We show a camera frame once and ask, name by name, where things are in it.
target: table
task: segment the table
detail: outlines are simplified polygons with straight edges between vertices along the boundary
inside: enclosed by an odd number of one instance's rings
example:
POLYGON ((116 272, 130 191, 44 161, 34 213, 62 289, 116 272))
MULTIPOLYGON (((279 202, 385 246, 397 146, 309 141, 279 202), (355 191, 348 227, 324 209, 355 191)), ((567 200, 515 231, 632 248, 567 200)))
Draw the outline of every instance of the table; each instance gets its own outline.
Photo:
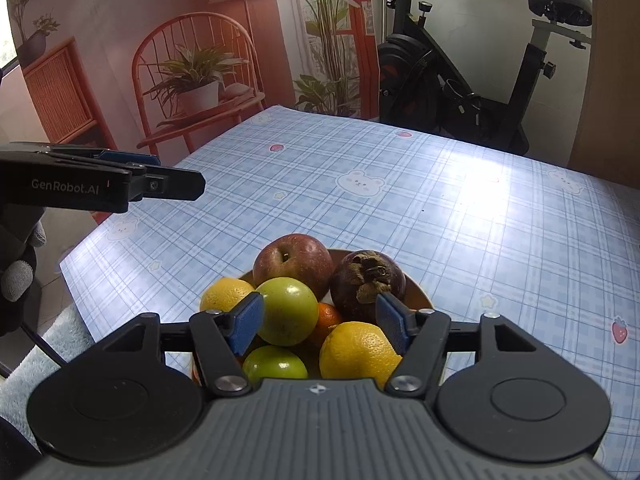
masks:
MULTIPOLYGON (((640 192, 535 160, 376 123, 272 107, 179 165, 196 202, 143 200, 62 262, 96 340, 140 312, 186 321, 270 241, 391 256, 455 320, 500 312, 601 384, 600 460, 640 474, 640 192)), ((472 363, 455 354, 451 374, 472 363)), ((186 370, 188 354, 167 363, 186 370)))

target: green fruit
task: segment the green fruit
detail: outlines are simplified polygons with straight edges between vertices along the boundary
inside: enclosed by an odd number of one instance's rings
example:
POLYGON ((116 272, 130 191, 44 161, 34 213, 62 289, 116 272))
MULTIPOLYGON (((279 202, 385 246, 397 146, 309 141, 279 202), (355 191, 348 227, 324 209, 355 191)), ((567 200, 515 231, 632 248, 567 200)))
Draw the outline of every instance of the green fruit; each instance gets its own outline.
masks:
POLYGON ((251 352, 242 364, 242 371, 251 384, 264 377, 306 379, 306 367, 293 352, 279 346, 262 346, 251 352))
POLYGON ((318 323, 318 301, 308 286, 293 278, 273 278, 256 289, 264 298, 258 335, 267 343, 293 346, 303 342, 318 323))

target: mangosteen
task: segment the mangosteen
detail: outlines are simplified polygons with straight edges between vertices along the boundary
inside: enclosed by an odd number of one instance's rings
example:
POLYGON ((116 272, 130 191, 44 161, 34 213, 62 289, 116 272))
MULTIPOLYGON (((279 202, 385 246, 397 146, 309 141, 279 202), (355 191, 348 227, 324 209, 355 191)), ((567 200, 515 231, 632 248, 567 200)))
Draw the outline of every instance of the mangosteen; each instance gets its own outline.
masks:
POLYGON ((376 251, 347 254, 330 282, 331 297, 342 316, 351 321, 376 323, 376 297, 391 292, 404 300, 404 272, 388 256, 376 251))

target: white flower pot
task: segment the white flower pot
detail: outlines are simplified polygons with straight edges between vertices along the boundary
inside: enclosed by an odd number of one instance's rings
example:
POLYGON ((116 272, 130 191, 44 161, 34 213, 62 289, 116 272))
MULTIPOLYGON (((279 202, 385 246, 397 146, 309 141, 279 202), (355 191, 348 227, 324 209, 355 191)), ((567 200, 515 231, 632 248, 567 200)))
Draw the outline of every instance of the white flower pot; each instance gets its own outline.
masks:
POLYGON ((220 104, 218 92, 220 82, 214 81, 208 85, 201 86, 195 90, 190 90, 184 94, 178 94, 178 101, 187 115, 194 115, 203 110, 215 108, 220 104))

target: light blue fluffy fabric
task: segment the light blue fluffy fabric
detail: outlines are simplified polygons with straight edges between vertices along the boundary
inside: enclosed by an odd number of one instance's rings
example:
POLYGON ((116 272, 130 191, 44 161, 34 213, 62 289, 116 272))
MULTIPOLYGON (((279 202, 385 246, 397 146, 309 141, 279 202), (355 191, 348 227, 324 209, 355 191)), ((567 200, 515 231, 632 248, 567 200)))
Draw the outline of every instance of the light blue fluffy fabric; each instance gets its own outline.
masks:
MULTIPOLYGON (((94 344, 94 338, 74 304, 60 313, 43 338, 67 362, 94 344)), ((27 423, 27 400, 34 388, 58 368, 42 350, 34 347, 0 385, 0 416, 13 424, 34 446, 36 441, 27 423)))

